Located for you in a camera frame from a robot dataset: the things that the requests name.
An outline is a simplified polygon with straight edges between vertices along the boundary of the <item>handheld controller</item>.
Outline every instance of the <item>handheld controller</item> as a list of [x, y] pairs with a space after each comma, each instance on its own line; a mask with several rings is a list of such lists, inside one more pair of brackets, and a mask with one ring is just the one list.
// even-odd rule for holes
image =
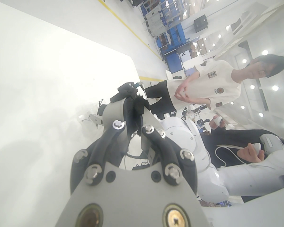
[[214, 122], [215, 122], [215, 124], [219, 127], [219, 126], [220, 126], [220, 124], [221, 124], [221, 121], [222, 121], [222, 117], [221, 117], [221, 116], [219, 116], [219, 117], [215, 118], [213, 121], [214, 121]]
[[260, 143], [254, 143], [252, 144], [253, 147], [255, 148], [256, 152], [257, 152], [257, 155], [259, 155], [259, 152], [261, 150], [261, 144]]

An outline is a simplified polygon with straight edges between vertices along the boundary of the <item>white table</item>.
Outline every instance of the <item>white table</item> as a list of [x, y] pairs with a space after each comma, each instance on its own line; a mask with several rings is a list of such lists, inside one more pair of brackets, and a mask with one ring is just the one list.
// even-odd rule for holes
[[74, 154], [101, 135], [78, 116], [128, 81], [129, 56], [0, 3], [0, 226], [55, 225]]

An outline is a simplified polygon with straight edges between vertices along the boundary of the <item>person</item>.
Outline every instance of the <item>person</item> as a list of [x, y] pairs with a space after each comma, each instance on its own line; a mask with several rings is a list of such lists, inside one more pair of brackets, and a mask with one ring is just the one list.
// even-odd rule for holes
[[152, 114], [164, 119], [163, 114], [181, 110], [191, 104], [206, 104], [212, 110], [240, 96], [245, 79], [274, 76], [284, 69], [284, 57], [262, 55], [245, 68], [236, 70], [228, 62], [203, 62], [186, 79], [165, 80], [145, 89], [148, 98], [161, 98], [151, 105]]
[[[211, 157], [211, 163], [219, 168], [224, 165], [224, 163], [219, 160], [215, 154], [216, 148], [219, 145], [230, 145], [239, 147], [242, 149], [232, 148], [232, 150], [243, 162], [245, 163], [258, 163], [262, 162], [266, 156], [264, 154], [264, 146], [261, 143], [260, 136], [265, 133], [270, 133], [276, 135], [270, 131], [264, 129], [248, 129], [248, 130], [226, 130], [225, 121], [222, 120], [220, 126], [217, 126], [213, 121], [216, 117], [209, 122], [211, 127], [211, 134], [205, 135], [201, 134], [204, 146], [209, 152]], [[255, 148], [251, 145], [253, 143], [260, 143], [261, 150], [257, 155]], [[240, 162], [232, 152], [226, 148], [217, 149], [217, 155], [219, 158], [225, 161], [227, 166], [241, 165]]]

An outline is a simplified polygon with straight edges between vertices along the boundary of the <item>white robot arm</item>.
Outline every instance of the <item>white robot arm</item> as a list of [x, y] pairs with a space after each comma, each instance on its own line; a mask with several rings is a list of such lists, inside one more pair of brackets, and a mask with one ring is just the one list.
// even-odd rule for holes
[[261, 163], [216, 169], [196, 125], [170, 117], [162, 122], [166, 135], [181, 148], [190, 150], [196, 160], [198, 195], [207, 202], [221, 202], [229, 195], [262, 196], [284, 188], [284, 145], [277, 136], [261, 136], [266, 154]]

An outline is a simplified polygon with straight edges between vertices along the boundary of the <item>silver bolt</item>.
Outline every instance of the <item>silver bolt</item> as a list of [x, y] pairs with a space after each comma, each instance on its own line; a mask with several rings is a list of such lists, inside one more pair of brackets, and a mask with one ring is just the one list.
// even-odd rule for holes
[[124, 125], [125, 125], [125, 123], [122, 122], [122, 121], [120, 121], [120, 120], [115, 120], [115, 121], [113, 122], [113, 128], [114, 128], [114, 129], [117, 129], [117, 130], [122, 129], [122, 128], [124, 127]]
[[189, 153], [189, 152], [184, 152], [183, 155], [187, 160], [189, 160], [191, 158], [191, 153]]
[[88, 152], [85, 149], [77, 151], [75, 156], [74, 156], [73, 161], [77, 164], [77, 163], [80, 162], [80, 160], [82, 160], [83, 158], [87, 157], [87, 155], [88, 155]]
[[165, 138], [165, 137], [166, 137], [166, 133], [165, 133], [164, 130], [158, 129], [157, 132], [161, 135], [162, 138]]
[[193, 155], [193, 153], [192, 153], [190, 150], [188, 150], [188, 149], [182, 149], [182, 150], [180, 151], [180, 157], [181, 157], [183, 160], [187, 159], [187, 160], [190, 160], [190, 161], [194, 161], [194, 155]]
[[98, 164], [93, 164], [89, 166], [84, 174], [85, 181], [87, 184], [91, 185], [93, 183], [93, 180], [98, 176], [99, 173], [102, 172], [102, 168]]
[[164, 172], [166, 176], [173, 178], [177, 184], [180, 184], [181, 180], [183, 179], [182, 171], [176, 164], [168, 164], [165, 166]]
[[169, 169], [169, 176], [171, 176], [173, 179], [177, 179], [180, 176], [180, 173], [177, 169], [172, 167]]
[[145, 131], [146, 131], [147, 134], [151, 134], [151, 133], [154, 132], [154, 127], [151, 126], [151, 125], [146, 125], [145, 126]]

